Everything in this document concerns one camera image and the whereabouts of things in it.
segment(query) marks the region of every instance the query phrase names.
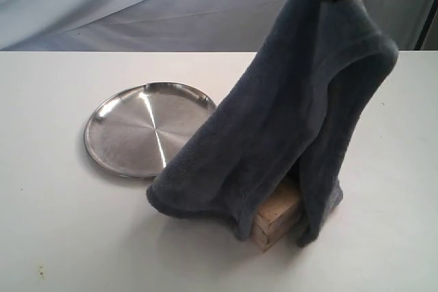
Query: metal plate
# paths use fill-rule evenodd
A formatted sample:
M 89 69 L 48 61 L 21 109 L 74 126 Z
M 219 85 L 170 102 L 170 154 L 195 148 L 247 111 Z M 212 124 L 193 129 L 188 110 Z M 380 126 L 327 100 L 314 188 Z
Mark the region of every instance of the metal plate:
M 91 115 L 86 150 L 120 176 L 157 176 L 216 109 L 201 91 L 180 83 L 125 90 Z

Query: table surface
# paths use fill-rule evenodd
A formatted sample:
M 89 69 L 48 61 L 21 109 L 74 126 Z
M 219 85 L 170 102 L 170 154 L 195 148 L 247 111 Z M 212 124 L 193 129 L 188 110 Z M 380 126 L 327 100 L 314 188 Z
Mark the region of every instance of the table surface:
M 261 254 L 158 214 L 85 154 L 92 111 L 152 81 L 219 103 L 252 53 L 0 53 L 0 291 L 436 291 L 438 53 L 405 52 L 363 112 L 344 201 L 304 250 Z

